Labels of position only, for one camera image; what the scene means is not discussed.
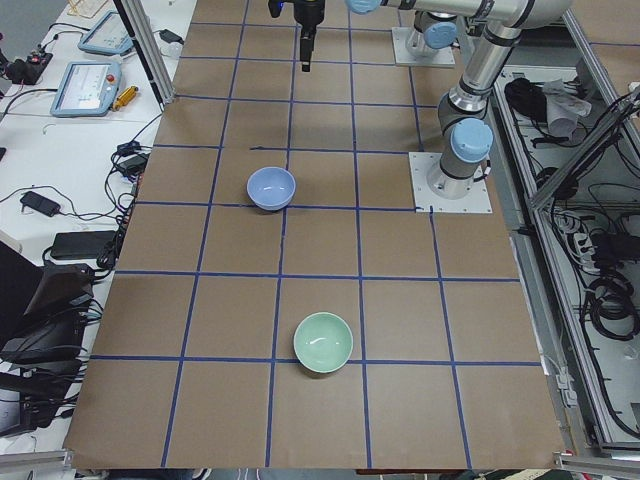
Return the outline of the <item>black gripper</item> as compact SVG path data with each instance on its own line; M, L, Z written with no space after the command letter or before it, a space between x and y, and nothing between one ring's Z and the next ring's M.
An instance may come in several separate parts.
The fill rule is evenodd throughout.
M294 19L302 26L299 39L301 70L310 72L317 26L325 19L325 1L269 0L267 5L272 18L278 18L281 15L285 3L293 5Z

